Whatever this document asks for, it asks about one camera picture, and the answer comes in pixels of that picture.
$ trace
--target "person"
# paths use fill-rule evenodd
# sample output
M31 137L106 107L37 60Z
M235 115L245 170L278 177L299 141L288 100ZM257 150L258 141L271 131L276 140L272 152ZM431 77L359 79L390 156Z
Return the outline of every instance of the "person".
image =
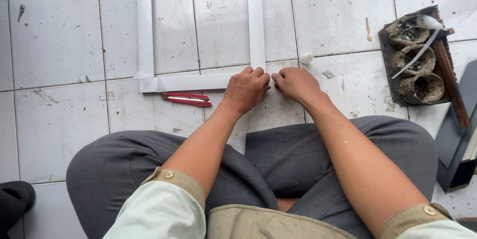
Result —
M348 120L305 69L271 78L314 123L249 133L245 155L226 142L271 88L262 68L232 76L188 138L123 131L81 149L66 183L87 237L477 238L429 203L437 155L425 129Z

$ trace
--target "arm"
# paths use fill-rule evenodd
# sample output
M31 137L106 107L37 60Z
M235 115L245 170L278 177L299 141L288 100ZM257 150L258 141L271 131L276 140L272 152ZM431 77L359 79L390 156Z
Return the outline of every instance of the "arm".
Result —
M313 118L346 197L375 238L387 218L408 206L429 202L333 105L313 75L305 69L286 68L272 78L275 87Z
M257 105L270 89L270 76L262 68L247 67L230 78L222 102L215 112L201 125L161 169L176 169L193 177L210 192L217 176L225 144L237 120Z

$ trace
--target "white frame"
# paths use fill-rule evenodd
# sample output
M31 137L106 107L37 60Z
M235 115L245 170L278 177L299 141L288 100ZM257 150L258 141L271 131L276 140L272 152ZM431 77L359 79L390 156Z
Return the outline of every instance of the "white frame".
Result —
M265 71L263 3L262 0L247 1L250 65L253 69L262 67ZM152 0L137 0L137 19L139 71L134 78L139 79L140 93L224 89L227 87L230 77L235 73L155 77Z

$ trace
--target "leg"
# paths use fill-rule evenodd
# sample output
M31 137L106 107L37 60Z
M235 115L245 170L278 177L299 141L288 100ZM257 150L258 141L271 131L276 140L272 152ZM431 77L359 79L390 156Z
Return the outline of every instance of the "leg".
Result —
M437 154L430 134L407 120L388 116L352 119L427 199L432 198ZM315 218L352 235L373 238L341 189L314 124L250 133L245 156L277 197L302 197L288 213Z
M66 173L70 199L89 239L101 239L123 203L186 138L157 131L106 135L81 149ZM227 204L276 207L275 197L252 164L227 145L206 212Z

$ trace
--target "black object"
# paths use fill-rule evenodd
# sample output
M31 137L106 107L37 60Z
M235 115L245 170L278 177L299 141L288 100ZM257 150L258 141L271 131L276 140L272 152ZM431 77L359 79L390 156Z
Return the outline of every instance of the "black object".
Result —
M459 128L454 109L449 107L436 137L437 182L444 193L467 187L477 166L477 159L461 161L477 126L477 60L467 65L459 90L472 127Z
M32 208L35 200L33 187L25 181L0 184L0 239L8 239L7 231Z

